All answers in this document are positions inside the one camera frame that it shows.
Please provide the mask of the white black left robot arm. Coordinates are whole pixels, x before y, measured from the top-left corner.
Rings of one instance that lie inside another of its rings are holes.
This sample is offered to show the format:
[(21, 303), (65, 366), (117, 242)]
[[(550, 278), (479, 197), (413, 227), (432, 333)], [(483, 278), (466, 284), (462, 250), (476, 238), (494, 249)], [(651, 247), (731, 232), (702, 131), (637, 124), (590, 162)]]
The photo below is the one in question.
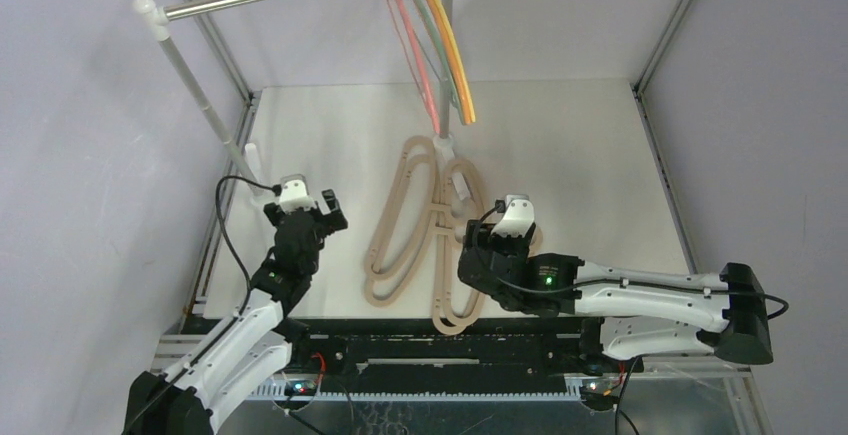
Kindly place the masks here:
[(290, 314), (311, 287), (326, 239), (348, 227), (333, 190), (322, 211), (301, 179), (273, 187), (263, 210), (273, 244), (249, 279), (243, 302), (178, 361), (131, 384), (126, 434), (215, 434), (266, 379), (305, 369), (311, 343)]

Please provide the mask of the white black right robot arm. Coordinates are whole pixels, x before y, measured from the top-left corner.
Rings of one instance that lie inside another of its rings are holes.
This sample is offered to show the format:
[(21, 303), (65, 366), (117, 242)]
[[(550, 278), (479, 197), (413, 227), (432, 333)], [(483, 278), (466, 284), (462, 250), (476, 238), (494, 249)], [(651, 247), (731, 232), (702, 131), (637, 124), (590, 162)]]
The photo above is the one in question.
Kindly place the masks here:
[(616, 361), (699, 353), (743, 365), (773, 362), (767, 293), (754, 270), (666, 274), (604, 266), (573, 255), (530, 252), (530, 226), (505, 235), (471, 220), (458, 277), (503, 310), (541, 318), (585, 317), (579, 361), (592, 371)]

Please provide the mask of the orange wire hanger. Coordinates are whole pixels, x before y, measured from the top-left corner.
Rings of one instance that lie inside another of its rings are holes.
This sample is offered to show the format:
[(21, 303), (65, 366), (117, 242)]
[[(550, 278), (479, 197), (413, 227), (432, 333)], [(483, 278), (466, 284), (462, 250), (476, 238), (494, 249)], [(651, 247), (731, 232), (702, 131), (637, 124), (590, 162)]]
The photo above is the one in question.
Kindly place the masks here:
[(438, 109), (440, 132), (448, 129), (448, 122), (441, 118), (447, 117), (451, 109), (457, 110), (461, 124), (471, 125), (476, 122), (476, 113), (459, 47), (448, 16), (448, 0), (412, 0), (412, 2), (439, 60), (439, 65), (433, 67), (432, 71), (438, 77), (440, 94), (446, 103), (444, 108)]

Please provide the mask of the pink wire hanger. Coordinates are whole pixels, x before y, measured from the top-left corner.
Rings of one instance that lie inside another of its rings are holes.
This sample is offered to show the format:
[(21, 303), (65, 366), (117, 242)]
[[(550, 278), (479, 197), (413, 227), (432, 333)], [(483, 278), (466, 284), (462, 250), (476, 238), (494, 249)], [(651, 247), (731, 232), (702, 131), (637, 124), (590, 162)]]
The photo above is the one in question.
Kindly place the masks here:
[(417, 89), (431, 126), (439, 134), (439, 113), (428, 75), (428, 64), (404, 0), (385, 0), (391, 23), (402, 47), (407, 68)]

